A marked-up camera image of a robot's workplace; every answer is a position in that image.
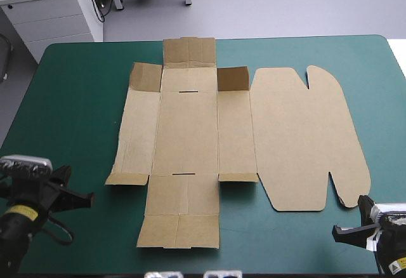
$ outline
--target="robotic arm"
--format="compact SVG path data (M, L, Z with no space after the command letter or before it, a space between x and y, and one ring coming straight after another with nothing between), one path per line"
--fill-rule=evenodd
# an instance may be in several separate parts
M334 240L373 251L380 274L406 277L406 204L375 204L361 195L358 206L361 227L335 225Z
M49 159L30 156L0 158L0 180L11 178L11 185L0 183L0 197L7 199L10 208L0 217L0 274L12 277L18 272L22 258L32 238L40 231L56 242L69 245L74 234L51 214L77 208L90 208L93 193L77 194L67 188L70 166L52 170ZM61 240L44 228L50 223L60 227L69 236Z

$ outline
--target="yellow label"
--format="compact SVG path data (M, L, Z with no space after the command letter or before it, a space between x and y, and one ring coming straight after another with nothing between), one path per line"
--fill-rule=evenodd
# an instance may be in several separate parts
M406 268L406 257L397 259L396 261L402 270Z
M38 217L38 212L33 210L31 207L24 205L14 205L10 207L5 213L19 213L20 215L26 216L31 221L35 221Z

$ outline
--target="black cord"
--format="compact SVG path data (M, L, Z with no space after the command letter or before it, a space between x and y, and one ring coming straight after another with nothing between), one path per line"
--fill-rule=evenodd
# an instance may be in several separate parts
M90 1L91 1L92 4L93 4L93 9L94 9L94 11L95 11L97 20L99 20L101 23L103 23L103 22L105 21L105 16L107 16L108 13L110 13L110 9L111 9L111 7L112 7L111 3L110 3L110 8L108 9L108 12L104 15L104 14L98 9L98 7L97 7L95 1L94 1L94 0L90 0Z
M71 245L75 239L75 234L73 233L73 231L71 231L65 224L63 224L62 222L59 222L57 219L53 218L52 216L48 217L48 221L50 223L52 223L53 225L59 227L60 229L62 229L69 237L69 240L63 240L59 237L57 237L54 233L52 233L51 231L49 231L46 228L41 229L41 232L49 235L55 242L61 244L61 245Z

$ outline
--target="green table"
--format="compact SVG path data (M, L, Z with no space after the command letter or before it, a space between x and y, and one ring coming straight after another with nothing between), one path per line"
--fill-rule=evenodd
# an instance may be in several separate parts
M217 41L219 67L319 65L343 87L378 202L405 202L406 84L381 36ZM140 249L146 187L106 187L134 61L162 63L162 42L54 44L41 61L1 155L70 164L70 187L95 206L56 215L76 231L70 247L39 234L22 264L32 273L143 273L239 268L246 273L373 273L372 253L336 244L333 224L357 226L332 185L321 212L278 213L261 184L221 184L220 249Z

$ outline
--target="flattened cardboard box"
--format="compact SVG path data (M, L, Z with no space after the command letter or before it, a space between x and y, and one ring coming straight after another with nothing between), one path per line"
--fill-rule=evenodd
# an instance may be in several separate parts
M164 68L135 63L106 184L145 185L139 247L219 247L218 181L257 182L279 211L321 210L329 173L357 205L368 167L338 82L308 68L217 69L213 38L164 41Z

